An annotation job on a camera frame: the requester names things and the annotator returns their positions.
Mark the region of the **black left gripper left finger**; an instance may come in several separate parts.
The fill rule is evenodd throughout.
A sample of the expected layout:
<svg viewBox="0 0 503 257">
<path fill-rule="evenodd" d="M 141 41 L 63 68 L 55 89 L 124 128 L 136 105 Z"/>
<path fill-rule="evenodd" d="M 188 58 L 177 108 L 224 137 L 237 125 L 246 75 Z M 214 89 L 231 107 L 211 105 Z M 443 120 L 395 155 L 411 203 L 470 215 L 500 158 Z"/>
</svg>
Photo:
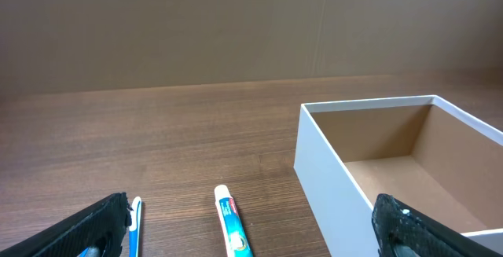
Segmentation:
<svg viewBox="0 0 503 257">
<path fill-rule="evenodd" d="M 73 257 L 88 248 L 99 256 L 119 257 L 130 205 L 125 193 L 113 193 L 42 232 L 1 251 L 12 257 Z"/>
</svg>

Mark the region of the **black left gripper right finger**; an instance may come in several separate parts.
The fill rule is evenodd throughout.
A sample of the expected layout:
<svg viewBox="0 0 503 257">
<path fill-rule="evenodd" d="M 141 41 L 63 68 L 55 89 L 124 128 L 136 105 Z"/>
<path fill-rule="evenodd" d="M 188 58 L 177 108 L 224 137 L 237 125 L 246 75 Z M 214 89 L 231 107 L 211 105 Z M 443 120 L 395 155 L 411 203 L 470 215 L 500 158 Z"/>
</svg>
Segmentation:
<svg viewBox="0 0 503 257">
<path fill-rule="evenodd" d="M 372 225 L 380 257 L 502 257 L 393 196 L 377 196 Z"/>
</svg>

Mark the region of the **blue white toothbrush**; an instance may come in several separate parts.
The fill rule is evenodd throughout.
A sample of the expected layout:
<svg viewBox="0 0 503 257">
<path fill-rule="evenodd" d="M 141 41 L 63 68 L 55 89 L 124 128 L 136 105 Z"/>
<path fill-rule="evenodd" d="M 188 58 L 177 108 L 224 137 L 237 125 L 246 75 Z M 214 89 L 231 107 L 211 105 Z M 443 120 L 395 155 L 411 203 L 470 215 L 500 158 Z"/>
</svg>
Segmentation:
<svg viewBox="0 0 503 257">
<path fill-rule="evenodd" d="M 129 226 L 129 257 L 138 257 L 140 253 L 141 213 L 142 200 L 139 196 L 136 196 L 133 199 L 130 210 L 131 225 Z"/>
</svg>

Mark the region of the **teal toothpaste tube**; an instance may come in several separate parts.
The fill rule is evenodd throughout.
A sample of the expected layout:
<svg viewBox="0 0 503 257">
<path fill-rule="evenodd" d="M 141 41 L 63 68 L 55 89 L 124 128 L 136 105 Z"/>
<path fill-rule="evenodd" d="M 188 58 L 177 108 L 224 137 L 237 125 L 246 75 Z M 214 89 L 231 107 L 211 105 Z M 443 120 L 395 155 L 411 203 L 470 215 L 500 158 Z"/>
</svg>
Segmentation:
<svg viewBox="0 0 503 257">
<path fill-rule="evenodd" d="M 222 227 L 228 257 L 253 257 L 237 205 L 226 185 L 214 189 L 215 206 Z"/>
</svg>

